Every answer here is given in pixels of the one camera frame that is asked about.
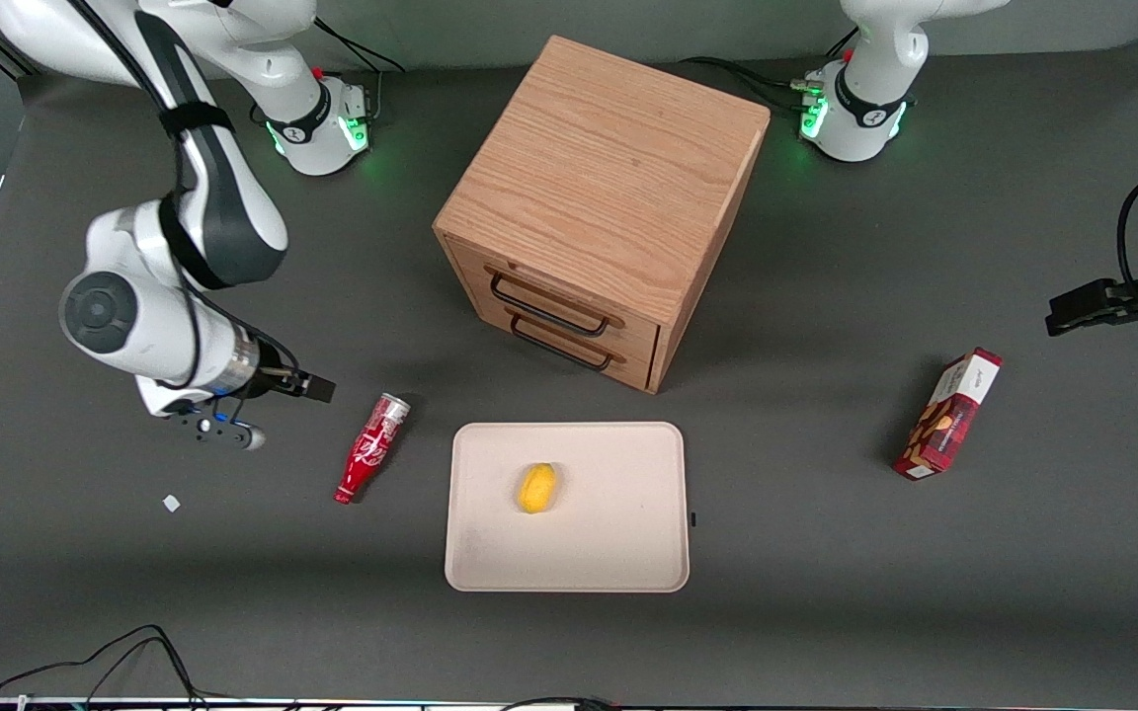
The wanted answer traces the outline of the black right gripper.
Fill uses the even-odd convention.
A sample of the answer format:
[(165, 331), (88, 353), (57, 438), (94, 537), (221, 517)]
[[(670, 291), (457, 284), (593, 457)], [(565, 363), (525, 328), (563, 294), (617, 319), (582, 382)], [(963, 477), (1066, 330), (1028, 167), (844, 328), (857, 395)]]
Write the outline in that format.
[(287, 396), (316, 402), (331, 402), (336, 385), (329, 379), (288, 367), (280, 352), (266, 341), (257, 341), (257, 365), (250, 378), (250, 397), (258, 399), (267, 392), (283, 392)]

